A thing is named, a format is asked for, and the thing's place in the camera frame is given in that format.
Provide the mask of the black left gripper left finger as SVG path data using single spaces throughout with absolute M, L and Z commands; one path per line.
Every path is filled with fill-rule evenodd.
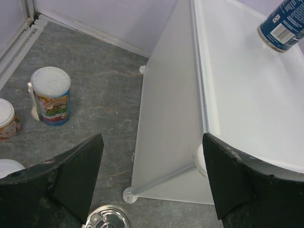
M 0 180 L 2 228 L 80 228 L 87 220 L 104 149 L 96 134 Z

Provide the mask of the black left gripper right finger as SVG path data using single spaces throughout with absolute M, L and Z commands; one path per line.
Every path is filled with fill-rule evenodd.
M 202 139 L 217 217 L 225 228 L 302 228 L 304 175 L 248 155 L 210 133 Z

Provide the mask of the blue soup can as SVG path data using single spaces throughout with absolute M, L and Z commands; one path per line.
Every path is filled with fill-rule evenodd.
M 257 32 L 272 49 L 286 52 L 304 37 L 304 1 L 284 0 Z
M 104 205 L 95 209 L 83 228 L 133 228 L 129 213 L 117 205 Z

